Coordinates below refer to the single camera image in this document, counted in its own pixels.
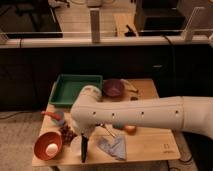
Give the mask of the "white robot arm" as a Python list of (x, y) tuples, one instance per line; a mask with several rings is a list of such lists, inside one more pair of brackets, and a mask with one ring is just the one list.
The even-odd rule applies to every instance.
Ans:
[(114, 124), (178, 130), (213, 139), (213, 97), (101, 102), (101, 96), (91, 85), (80, 91), (70, 111), (76, 133), (89, 137), (96, 124)]

